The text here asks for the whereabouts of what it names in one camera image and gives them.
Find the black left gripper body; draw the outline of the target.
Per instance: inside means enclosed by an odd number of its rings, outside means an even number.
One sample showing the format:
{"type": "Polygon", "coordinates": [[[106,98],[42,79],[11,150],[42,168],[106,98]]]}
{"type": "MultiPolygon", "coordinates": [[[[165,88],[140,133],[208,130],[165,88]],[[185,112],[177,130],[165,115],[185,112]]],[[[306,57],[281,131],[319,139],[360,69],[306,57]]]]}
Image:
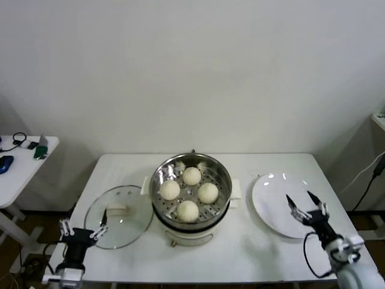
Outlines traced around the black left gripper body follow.
{"type": "Polygon", "coordinates": [[[94,246],[94,239],[90,237],[93,231],[74,228],[74,235],[64,238],[67,250],[64,257],[66,267],[83,267],[85,254],[88,248],[94,246]]]}

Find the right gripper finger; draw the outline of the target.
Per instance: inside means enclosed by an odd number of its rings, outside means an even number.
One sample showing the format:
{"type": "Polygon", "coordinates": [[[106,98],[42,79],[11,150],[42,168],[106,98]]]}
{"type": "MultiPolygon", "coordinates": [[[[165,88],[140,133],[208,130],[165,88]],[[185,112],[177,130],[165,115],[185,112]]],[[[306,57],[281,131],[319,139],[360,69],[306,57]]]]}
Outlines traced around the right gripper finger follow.
{"type": "Polygon", "coordinates": [[[289,197],[289,195],[286,195],[286,199],[288,201],[288,205],[291,210],[291,215],[298,220],[300,223],[303,223],[305,220],[310,219],[310,215],[302,210],[300,210],[294,201],[289,197]]]}
{"type": "Polygon", "coordinates": [[[308,195],[310,196],[313,203],[321,210],[323,216],[328,215],[328,208],[326,203],[323,203],[315,194],[307,190],[308,195]]]}

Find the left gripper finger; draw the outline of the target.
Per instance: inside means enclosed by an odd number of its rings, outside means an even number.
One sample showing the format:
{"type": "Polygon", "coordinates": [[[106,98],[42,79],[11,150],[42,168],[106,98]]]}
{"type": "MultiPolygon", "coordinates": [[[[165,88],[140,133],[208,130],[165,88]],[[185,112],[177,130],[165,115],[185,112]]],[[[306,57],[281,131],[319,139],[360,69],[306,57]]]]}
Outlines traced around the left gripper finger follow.
{"type": "Polygon", "coordinates": [[[69,219],[60,220],[60,241],[72,241],[75,236],[69,219]]]}
{"type": "Polygon", "coordinates": [[[104,233],[108,230],[107,227],[107,213],[106,210],[103,212],[102,220],[100,221],[99,229],[90,234],[90,238],[94,240],[98,240],[104,233]]]}

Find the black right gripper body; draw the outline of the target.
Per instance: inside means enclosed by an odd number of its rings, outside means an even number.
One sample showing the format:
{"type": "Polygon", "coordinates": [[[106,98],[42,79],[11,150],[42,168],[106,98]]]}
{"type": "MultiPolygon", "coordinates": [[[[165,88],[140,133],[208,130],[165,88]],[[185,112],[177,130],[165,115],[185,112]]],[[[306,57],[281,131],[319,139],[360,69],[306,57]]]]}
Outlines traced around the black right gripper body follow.
{"type": "Polygon", "coordinates": [[[314,210],[309,211],[308,214],[310,214],[310,217],[303,220],[303,225],[313,228],[323,249],[325,249],[331,242],[343,239],[343,237],[337,234],[328,223],[329,215],[327,213],[323,214],[321,210],[314,210]]]}

